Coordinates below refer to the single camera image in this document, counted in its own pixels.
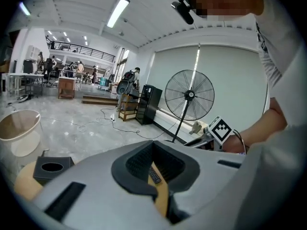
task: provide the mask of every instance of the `black slot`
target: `black slot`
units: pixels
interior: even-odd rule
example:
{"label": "black slot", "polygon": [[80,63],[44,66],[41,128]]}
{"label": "black slot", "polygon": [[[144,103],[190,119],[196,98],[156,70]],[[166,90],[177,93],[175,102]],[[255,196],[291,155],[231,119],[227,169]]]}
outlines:
{"label": "black slot", "polygon": [[235,168],[235,169],[239,169],[241,164],[237,163],[237,162],[231,162],[231,161],[226,161],[226,160],[219,160],[217,162],[218,164],[224,165],[224,166],[228,166],[231,168]]}
{"label": "black slot", "polygon": [[45,210],[45,213],[54,220],[62,221],[84,188],[84,184],[77,182],[71,183]]}

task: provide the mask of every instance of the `ceiling light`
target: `ceiling light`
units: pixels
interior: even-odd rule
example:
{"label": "ceiling light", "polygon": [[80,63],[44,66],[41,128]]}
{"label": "ceiling light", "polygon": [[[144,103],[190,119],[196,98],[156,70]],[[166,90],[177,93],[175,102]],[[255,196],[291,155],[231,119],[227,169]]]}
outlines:
{"label": "ceiling light", "polygon": [[108,23],[107,23],[107,27],[113,28],[115,22],[117,21],[117,19],[119,18],[119,16],[121,15],[121,13],[124,11],[124,9],[127,7],[127,5],[130,3],[129,0],[120,0],[116,6],[116,8],[114,9]]}
{"label": "ceiling light", "polygon": [[23,2],[20,2],[20,3],[19,3],[19,7],[21,8],[21,10],[24,12],[24,14],[25,14],[26,16],[31,15],[30,12],[29,12],[29,10],[26,8],[26,6],[24,5]]}

